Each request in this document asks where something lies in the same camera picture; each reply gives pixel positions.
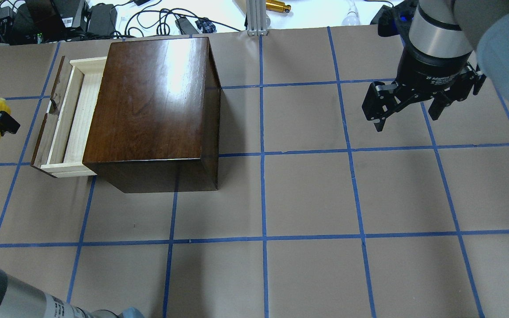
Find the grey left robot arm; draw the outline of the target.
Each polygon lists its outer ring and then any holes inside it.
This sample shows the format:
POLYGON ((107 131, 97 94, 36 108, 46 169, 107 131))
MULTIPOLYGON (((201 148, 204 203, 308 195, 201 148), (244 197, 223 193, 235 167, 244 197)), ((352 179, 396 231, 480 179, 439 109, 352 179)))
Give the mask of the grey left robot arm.
MULTIPOLYGON (((6 101, 0 98, 0 138, 16 133, 20 124, 11 116, 6 101)), ((110 310, 88 310, 73 306, 31 286, 0 269, 0 318, 141 318, 143 314, 130 307, 116 314, 110 310)))

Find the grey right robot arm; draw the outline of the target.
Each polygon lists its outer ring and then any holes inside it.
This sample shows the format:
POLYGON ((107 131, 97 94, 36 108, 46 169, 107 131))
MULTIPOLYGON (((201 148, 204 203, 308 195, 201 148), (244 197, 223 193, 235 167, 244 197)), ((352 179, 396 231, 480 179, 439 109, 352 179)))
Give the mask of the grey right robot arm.
POLYGON ((486 79, 509 101, 509 0, 404 0, 383 6, 372 23, 379 36, 403 40, 395 80, 374 81, 362 103, 376 131, 424 101, 437 120, 454 102, 478 95, 486 79))

